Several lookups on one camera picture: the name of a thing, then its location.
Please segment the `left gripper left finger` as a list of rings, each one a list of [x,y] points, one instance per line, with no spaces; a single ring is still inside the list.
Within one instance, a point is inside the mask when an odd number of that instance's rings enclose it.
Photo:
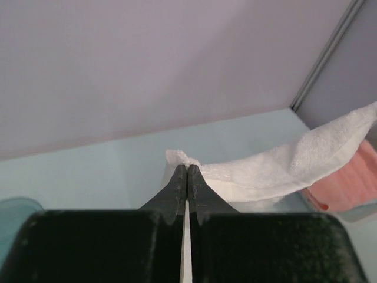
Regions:
[[[45,210],[21,226],[2,282],[181,282],[186,168],[136,210]]]

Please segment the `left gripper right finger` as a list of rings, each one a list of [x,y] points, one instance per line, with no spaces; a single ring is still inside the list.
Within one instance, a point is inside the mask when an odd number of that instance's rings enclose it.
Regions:
[[[194,282],[366,282],[343,225],[325,213],[241,213],[188,170]]]

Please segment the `white towel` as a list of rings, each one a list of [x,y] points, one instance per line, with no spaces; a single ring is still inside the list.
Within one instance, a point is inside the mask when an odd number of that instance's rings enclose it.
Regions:
[[[227,202],[277,202],[344,167],[375,124],[373,103],[289,144],[245,159],[202,164],[199,169],[205,182]]]

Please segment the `pink towel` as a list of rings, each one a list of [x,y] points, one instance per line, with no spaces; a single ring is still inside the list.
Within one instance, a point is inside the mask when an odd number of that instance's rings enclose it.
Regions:
[[[376,150],[364,140],[344,167],[307,189],[302,195],[320,212],[346,212],[376,200]]]

